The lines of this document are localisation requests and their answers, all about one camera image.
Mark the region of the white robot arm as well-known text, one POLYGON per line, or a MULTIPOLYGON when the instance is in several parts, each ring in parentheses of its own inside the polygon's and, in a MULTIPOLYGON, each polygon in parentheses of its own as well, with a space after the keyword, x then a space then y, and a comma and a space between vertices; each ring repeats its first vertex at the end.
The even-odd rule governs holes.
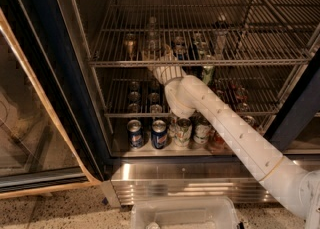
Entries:
POLYGON ((284 156, 195 76, 175 64, 151 65, 172 112, 181 118, 199 111, 253 177, 288 211, 320 229, 320 171, 308 172, 284 156))

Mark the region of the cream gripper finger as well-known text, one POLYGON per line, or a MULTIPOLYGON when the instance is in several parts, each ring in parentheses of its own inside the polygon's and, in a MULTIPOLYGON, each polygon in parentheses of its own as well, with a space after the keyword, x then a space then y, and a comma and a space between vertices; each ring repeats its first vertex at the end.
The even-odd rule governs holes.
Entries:
POLYGON ((164 46, 163 56, 161 57, 161 60, 165 61, 165 62, 175 60, 175 56, 174 56, 173 51, 169 45, 164 46))
POLYGON ((149 71, 153 71, 156 67, 156 62, 158 61, 158 56, 156 52, 145 50, 142 52, 142 59, 147 65, 149 71))

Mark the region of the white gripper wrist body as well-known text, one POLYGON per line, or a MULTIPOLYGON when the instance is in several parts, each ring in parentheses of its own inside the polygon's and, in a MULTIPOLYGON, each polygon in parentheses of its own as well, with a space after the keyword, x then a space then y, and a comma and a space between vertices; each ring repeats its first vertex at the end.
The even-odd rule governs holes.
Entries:
POLYGON ((158 66, 152 70, 152 73, 162 85, 166 85, 171 80, 182 78, 186 75, 180 66, 158 66))

